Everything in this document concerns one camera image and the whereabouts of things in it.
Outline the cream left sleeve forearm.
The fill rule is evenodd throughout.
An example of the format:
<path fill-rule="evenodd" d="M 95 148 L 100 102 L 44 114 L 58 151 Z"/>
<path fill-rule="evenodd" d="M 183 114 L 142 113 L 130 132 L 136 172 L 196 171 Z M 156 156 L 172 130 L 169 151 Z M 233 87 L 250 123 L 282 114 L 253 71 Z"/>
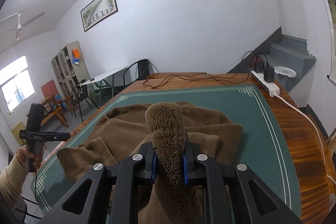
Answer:
<path fill-rule="evenodd" d="M 18 204 L 27 174 L 28 172 L 20 164 L 17 155 L 1 173 L 1 196 L 10 210 L 15 209 Z"/>

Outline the person left hand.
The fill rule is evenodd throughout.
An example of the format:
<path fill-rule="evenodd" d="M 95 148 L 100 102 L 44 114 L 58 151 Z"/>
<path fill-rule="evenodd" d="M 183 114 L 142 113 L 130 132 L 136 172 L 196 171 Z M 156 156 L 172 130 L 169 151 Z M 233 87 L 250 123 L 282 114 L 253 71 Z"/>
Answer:
<path fill-rule="evenodd" d="M 41 167 L 41 163 L 43 161 L 43 154 L 45 150 L 44 147 L 40 150 L 40 152 L 35 155 L 30 152 L 25 146 L 22 146 L 18 149 L 15 156 L 19 162 L 19 164 L 25 168 L 26 167 L 26 159 L 33 159 L 33 166 L 35 169 L 39 169 Z"/>

